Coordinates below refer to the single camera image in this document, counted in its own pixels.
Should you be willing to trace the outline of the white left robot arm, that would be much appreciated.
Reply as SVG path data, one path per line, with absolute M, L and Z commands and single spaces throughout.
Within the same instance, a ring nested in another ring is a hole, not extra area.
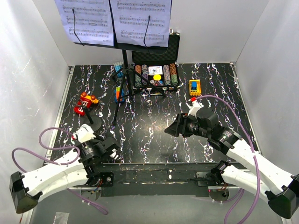
M 59 191 L 87 185 L 90 187 L 111 186 L 107 178 L 113 175 L 97 171 L 100 164 L 119 159 L 119 145 L 114 138 L 101 141 L 93 139 L 78 145 L 80 153 L 72 149 L 54 163 L 39 169 L 10 176 L 9 190 L 18 214 L 25 213 L 38 205 L 40 201 Z

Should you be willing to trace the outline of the black music stand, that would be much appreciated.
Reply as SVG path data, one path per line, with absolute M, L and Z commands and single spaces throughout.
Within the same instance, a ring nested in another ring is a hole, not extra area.
M 138 75 L 138 73 L 134 70 L 134 67 L 128 63 L 127 50 L 139 51 L 139 52 L 145 51 L 147 53 L 151 52 L 151 53 L 157 54 L 161 50 L 166 50 L 167 47 L 143 47 L 143 46 L 139 46 L 139 45 L 118 43 L 116 40 L 116 34 L 115 34 L 115 30 L 114 30 L 114 19 L 113 19 L 113 15 L 112 15 L 111 5 L 110 5 L 110 10 L 111 10 L 111 16 L 112 16 L 113 32 L 114 32 L 113 48 L 122 50 L 122 57 L 123 57 L 123 62 L 124 62 L 124 65 L 122 67 L 123 77 L 121 80 L 121 89 L 123 89 L 124 86 L 126 85 L 128 91 L 129 91 L 128 97 L 131 98 L 136 94 L 136 92 L 133 91 L 131 79 L 132 79 L 133 75 Z

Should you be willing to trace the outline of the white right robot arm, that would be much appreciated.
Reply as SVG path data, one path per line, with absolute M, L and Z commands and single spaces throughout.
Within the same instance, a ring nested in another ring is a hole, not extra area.
M 250 145 L 241 135 L 224 127 L 211 110 L 180 113 L 165 129 L 165 133 L 184 138 L 192 135 L 204 137 L 208 143 L 224 155 L 242 164 L 250 173 L 220 161 L 211 173 L 216 185 L 233 184 L 266 201 L 279 216 L 290 219 L 299 207 L 299 176 L 279 168 Z

